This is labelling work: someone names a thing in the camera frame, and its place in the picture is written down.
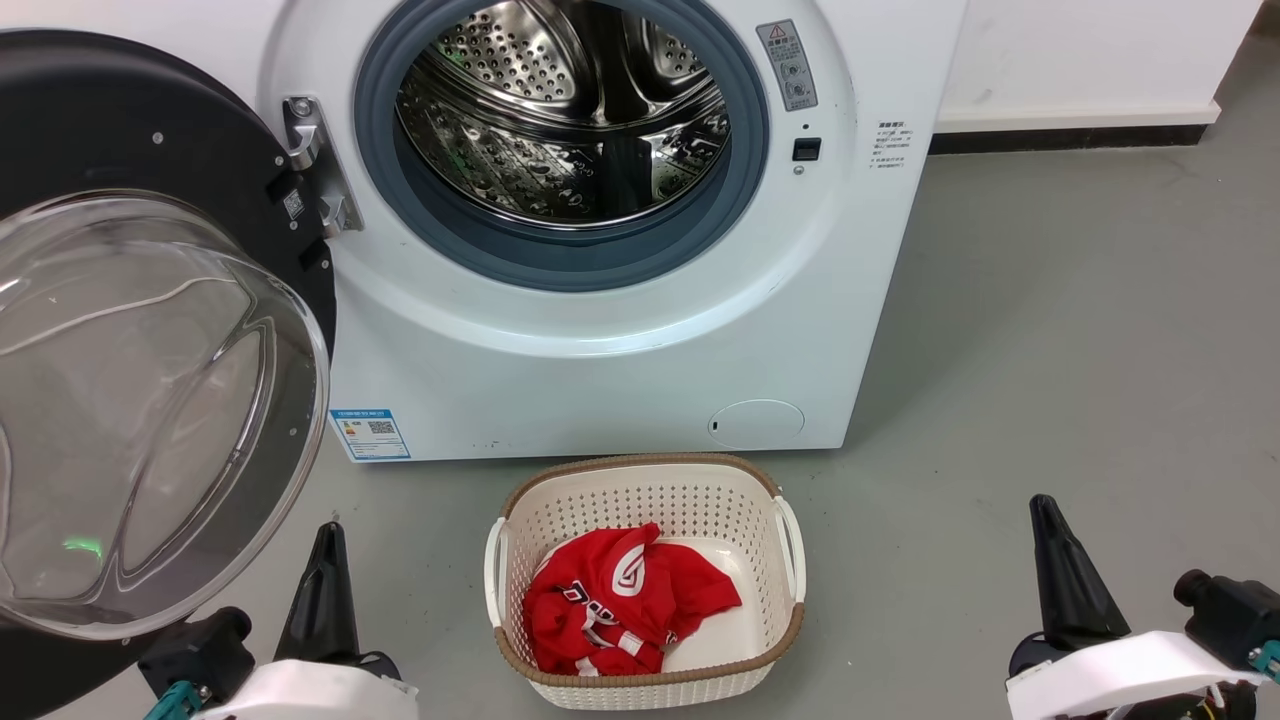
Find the warning label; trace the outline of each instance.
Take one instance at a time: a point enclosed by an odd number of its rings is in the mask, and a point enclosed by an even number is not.
[[[787,111],[818,106],[818,90],[809,73],[809,59],[804,54],[804,44],[791,20],[765,23],[755,28],[769,54],[773,73],[778,78],[778,90]]]
[[[872,145],[870,169],[891,170],[906,167],[906,155],[915,142],[915,131],[902,120],[876,124],[876,142]]]
[[[408,447],[390,410],[330,410],[334,428],[357,462],[408,460]]]

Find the white robot part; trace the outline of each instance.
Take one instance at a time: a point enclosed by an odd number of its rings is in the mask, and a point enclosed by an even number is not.
[[[358,667],[280,660],[192,720],[416,720],[417,688]]]
[[[1234,670],[1181,633],[1152,632],[1073,652],[1005,682],[1014,720],[1082,717],[1219,683],[1268,679]]]

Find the gray floor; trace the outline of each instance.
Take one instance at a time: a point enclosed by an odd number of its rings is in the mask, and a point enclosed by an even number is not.
[[[1060,500],[1135,630],[1190,568],[1280,588],[1280,45],[1251,41],[1192,149],[931,159],[844,450],[753,457],[809,553],[795,650],[671,717],[1006,717],[1038,628],[1027,501]],[[347,527],[361,637],[422,717],[561,717],[503,662],[485,533],[544,461],[355,468],[329,442],[220,598],[266,659],[317,524]],[[1280,691],[1262,717],[1280,716]],[[125,673],[60,719],[137,719]]]

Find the green light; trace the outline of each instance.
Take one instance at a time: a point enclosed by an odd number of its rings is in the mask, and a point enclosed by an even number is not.
[[[63,547],[67,550],[87,550],[97,556],[97,561],[102,561],[102,543],[93,538],[67,538],[63,541]]]

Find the blue label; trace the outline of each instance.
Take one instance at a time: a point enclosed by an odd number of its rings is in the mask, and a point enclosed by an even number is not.
[[[330,410],[334,428],[357,462],[408,460],[408,446],[390,410]]]

